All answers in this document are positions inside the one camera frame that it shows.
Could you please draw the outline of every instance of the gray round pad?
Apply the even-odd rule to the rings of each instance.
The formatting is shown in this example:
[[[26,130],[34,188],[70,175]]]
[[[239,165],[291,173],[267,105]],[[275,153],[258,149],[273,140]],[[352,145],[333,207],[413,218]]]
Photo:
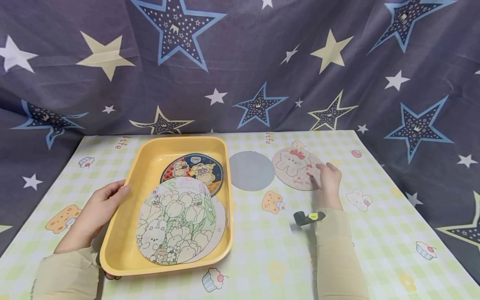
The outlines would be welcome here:
[[[239,152],[230,157],[232,184],[244,191],[268,187],[275,177],[275,168],[265,155],[254,151]]]

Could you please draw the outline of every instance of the tray rim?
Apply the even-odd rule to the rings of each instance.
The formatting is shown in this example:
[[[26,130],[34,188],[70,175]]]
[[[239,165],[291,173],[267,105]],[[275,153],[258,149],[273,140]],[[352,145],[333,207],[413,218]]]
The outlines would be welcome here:
[[[216,137],[216,136],[173,136],[173,137],[153,138],[153,139],[145,142],[138,149],[137,154],[135,155],[135,159],[133,160],[132,166],[130,167],[127,178],[125,180],[125,185],[127,185],[130,182],[130,177],[132,176],[133,169],[136,166],[137,161],[140,157],[140,153],[142,152],[142,150],[148,144],[153,143],[153,142],[158,141],[158,140],[167,141],[167,140],[178,140],[178,139],[183,139],[183,140],[214,139],[214,140],[217,140],[217,141],[221,142],[221,144],[223,144],[223,146],[225,148],[225,155],[226,155],[225,169],[226,169],[226,172],[225,171],[224,172],[227,175],[227,182],[224,182],[224,184],[228,185],[228,207],[226,209],[228,211],[228,216],[226,216],[226,218],[230,219],[230,227],[229,227],[230,240],[228,241],[227,247],[225,248],[225,250],[219,256],[217,256],[215,258],[212,258],[212,259],[209,259],[209,260],[204,260],[204,261],[199,260],[199,261],[189,263],[189,264],[176,264],[176,265],[172,266],[173,268],[167,268],[168,270],[163,270],[163,271],[161,269],[164,269],[165,266],[163,266],[159,270],[154,269],[154,268],[151,268],[151,269],[137,269],[137,270],[119,270],[119,269],[116,269],[116,268],[110,266],[107,263],[106,254],[105,254],[105,245],[109,241],[110,234],[111,234],[111,231],[112,231],[112,228],[113,228],[113,224],[115,223],[115,219],[117,218],[117,211],[118,211],[118,208],[117,208],[117,210],[113,214],[113,216],[112,216],[112,218],[111,218],[111,220],[108,224],[108,228],[107,228],[107,231],[105,233],[105,237],[103,239],[102,246],[100,248],[100,253],[99,253],[100,265],[101,265],[101,268],[105,272],[107,272],[111,275],[114,275],[114,276],[134,276],[134,275],[147,275],[147,274],[157,274],[157,273],[165,273],[165,272],[175,272],[175,271],[179,271],[179,270],[186,270],[186,269],[192,269],[192,268],[203,267],[203,266],[215,264],[215,263],[219,262],[220,260],[224,259],[225,256],[230,252],[230,250],[232,248],[232,244],[233,244],[233,239],[234,239],[233,209],[232,209],[232,205],[233,205],[233,203],[232,203],[233,200],[232,199],[233,199],[233,197],[232,197],[232,188],[231,188],[232,185],[231,185],[231,175],[230,175],[230,161],[229,161],[229,157],[228,157],[228,146],[227,146],[227,143],[223,139],[221,139],[219,137]]]

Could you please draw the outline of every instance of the hand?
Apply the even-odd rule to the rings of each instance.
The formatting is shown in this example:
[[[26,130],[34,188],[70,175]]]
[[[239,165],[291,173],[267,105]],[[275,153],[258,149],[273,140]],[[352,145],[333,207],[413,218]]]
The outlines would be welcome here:
[[[331,163],[316,164],[320,170],[321,188],[317,190],[319,208],[336,208],[343,210],[342,203],[338,192],[340,189],[340,181],[342,180],[342,172]]]
[[[93,238],[112,218],[120,202],[128,194],[130,186],[123,186],[124,183],[125,180],[120,180],[95,191],[54,253],[90,247]]]

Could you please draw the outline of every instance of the navy star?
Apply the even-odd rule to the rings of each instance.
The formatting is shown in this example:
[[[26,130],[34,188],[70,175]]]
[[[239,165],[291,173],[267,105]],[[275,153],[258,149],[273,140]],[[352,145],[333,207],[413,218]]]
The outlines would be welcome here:
[[[343,90],[340,92],[340,94],[338,94],[338,96],[327,109],[311,111],[308,113],[317,119],[317,122],[312,126],[312,128],[310,128],[310,130],[317,130],[322,126],[326,126],[331,130],[336,130],[336,122],[338,118],[358,107],[358,105],[355,105],[347,108],[340,108],[342,94]]]
[[[478,246],[480,250],[480,195],[473,192],[473,196],[475,198],[475,215],[470,224],[447,226],[436,229],[454,238]]]
[[[272,107],[280,104],[288,97],[267,97],[266,87],[267,82],[264,83],[262,88],[260,88],[260,90],[252,100],[243,101],[234,105],[234,107],[243,108],[245,110],[245,113],[243,113],[243,117],[241,118],[237,129],[253,119],[257,119],[263,124],[270,127],[270,118],[268,117],[268,111]]]
[[[152,130],[150,131],[150,134],[162,134],[162,133],[179,133],[180,132],[180,127],[183,127],[187,124],[190,124],[194,122],[193,120],[191,121],[170,121],[167,119],[162,111],[160,110],[160,107],[156,107],[156,115],[155,115],[155,121],[153,123],[139,123],[135,122],[132,120],[129,120],[130,123],[137,127],[150,127]]]
[[[22,107],[28,120],[24,124],[11,129],[50,129],[50,132],[46,136],[48,149],[52,147],[55,138],[65,132],[65,129],[84,129],[82,126],[79,126],[69,119],[78,119],[88,113],[86,112],[79,115],[62,115],[30,104],[23,99]]]
[[[392,22],[370,52],[395,36],[405,53],[415,22],[454,2],[454,0],[409,0],[403,3],[385,3],[392,14]]]
[[[447,98],[448,96],[419,115],[401,103],[402,126],[388,134],[385,139],[398,139],[407,142],[408,163],[412,161],[421,141],[453,143],[433,126],[433,122],[435,122]]]
[[[226,14],[187,10],[184,0],[163,0],[162,5],[131,1],[160,33],[158,65],[180,51],[208,72],[197,37]]]

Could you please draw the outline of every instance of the sleeve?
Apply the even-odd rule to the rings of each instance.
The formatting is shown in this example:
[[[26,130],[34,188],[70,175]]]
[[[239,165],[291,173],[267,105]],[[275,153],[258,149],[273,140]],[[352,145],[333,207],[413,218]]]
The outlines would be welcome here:
[[[32,299],[95,299],[99,276],[95,260],[92,247],[44,258],[32,287]]]
[[[322,209],[315,223],[319,300],[368,300],[368,288],[352,243],[346,212]]]

